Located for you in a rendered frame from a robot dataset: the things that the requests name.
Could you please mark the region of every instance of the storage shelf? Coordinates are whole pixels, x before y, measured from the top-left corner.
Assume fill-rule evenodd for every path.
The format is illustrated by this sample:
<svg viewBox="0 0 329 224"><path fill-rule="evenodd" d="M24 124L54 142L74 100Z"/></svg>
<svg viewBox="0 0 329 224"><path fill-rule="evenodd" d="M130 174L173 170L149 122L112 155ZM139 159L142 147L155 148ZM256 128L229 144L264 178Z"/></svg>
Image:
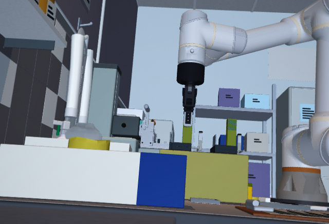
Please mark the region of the storage shelf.
<svg viewBox="0 0 329 224"><path fill-rule="evenodd" d="M212 119L237 119L249 121L267 121L275 113L272 109L195 106L195 117Z"/></svg>
<svg viewBox="0 0 329 224"><path fill-rule="evenodd" d="M0 34L9 39L54 41L55 47L67 43L34 0L0 0Z"/></svg>
<svg viewBox="0 0 329 224"><path fill-rule="evenodd" d="M258 160L258 161L266 161L268 159L272 159L275 154L272 153L259 153L259 152L249 152L243 151L238 153L238 155L246 155L249 156L249 160Z"/></svg>

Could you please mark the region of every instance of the checkered wall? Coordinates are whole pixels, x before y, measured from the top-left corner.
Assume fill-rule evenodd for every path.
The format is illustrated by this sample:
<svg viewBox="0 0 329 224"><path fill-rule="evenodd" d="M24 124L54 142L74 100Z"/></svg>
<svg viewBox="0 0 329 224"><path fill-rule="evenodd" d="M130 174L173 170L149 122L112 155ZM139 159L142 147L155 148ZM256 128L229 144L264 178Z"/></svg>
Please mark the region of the checkered wall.
<svg viewBox="0 0 329 224"><path fill-rule="evenodd" d="M4 48L0 35L0 143L56 137L52 121L64 120L71 42L56 27L66 37L65 49Z"/></svg>

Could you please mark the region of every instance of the robotic arm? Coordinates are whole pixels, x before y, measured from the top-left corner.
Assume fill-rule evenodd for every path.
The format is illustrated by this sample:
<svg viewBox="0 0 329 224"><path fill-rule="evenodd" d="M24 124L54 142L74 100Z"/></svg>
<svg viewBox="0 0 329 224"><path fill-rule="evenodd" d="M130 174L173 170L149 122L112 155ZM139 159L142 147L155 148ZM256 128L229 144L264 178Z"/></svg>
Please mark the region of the robotic arm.
<svg viewBox="0 0 329 224"><path fill-rule="evenodd" d="M310 126L291 127L284 132L283 171L285 168L286 175L282 176L278 193L281 194L280 198L327 201L325 190L323 192L319 185L316 188L319 189L318 193L304 194L305 189L296 187L295 182L303 182L302 178L320 182L321 177L317 180L310 172L318 172L320 166L329 165L329 0L317 0L279 23L247 31L208 22L207 15L198 10L183 13L177 82L185 85L184 126L191 126L197 93L195 86L203 84L206 66L282 44L293 45L312 40L317 41L316 113L310 119ZM296 172L310 175L299 178L297 174L293 175ZM305 181L304 185L308 184L309 187L313 184L310 182Z"/></svg>

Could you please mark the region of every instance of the black box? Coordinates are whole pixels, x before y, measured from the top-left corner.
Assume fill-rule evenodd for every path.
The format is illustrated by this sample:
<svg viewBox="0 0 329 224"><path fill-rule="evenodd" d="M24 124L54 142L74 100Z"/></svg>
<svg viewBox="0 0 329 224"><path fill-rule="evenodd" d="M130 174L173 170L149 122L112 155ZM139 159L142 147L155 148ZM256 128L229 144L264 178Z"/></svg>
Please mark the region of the black box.
<svg viewBox="0 0 329 224"><path fill-rule="evenodd" d="M112 121L112 136L124 138L140 139L139 132L139 117L135 116L113 116Z"/></svg>
<svg viewBox="0 0 329 224"><path fill-rule="evenodd" d="M192 144L169 142L169 149L172 151L191 151Z"/></svg>
<svg viewBox="0 0 329 224"><path fill-rule="evenodd" d="M237 154L237 146L215 145L210 149L211 153Z"/></svg>

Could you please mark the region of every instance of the light blue wall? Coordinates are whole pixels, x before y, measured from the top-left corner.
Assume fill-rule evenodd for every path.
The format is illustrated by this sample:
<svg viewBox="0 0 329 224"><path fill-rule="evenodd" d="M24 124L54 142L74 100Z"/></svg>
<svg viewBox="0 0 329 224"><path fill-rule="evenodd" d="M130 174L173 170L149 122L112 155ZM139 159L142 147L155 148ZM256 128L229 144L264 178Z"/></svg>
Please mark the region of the light blue wall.
<svg viewBox="0 0 329 224"><path fill-rule="evenodd" d="M186 9L139 7L129 108L150 106L151 119L172 120L175 142L182 138L182 85L176 82L179 24ZM203 10L208 20L245 30L279 22L289 13ZM291 47L315 48L315 42ZM206 67L205 83L198 86L197 105L217 105L219 88L239 88L244 94L267 94L272 84L277 97L288 87L315 87L315 82L268 79L268 49L214 63ZM195 131L204 133L204 148L212 146L212 137L225 134L226 121L197 118ZM271 121L267 125L271 136ZM237 132L262 132L262 123L238 121Z"/></svg>

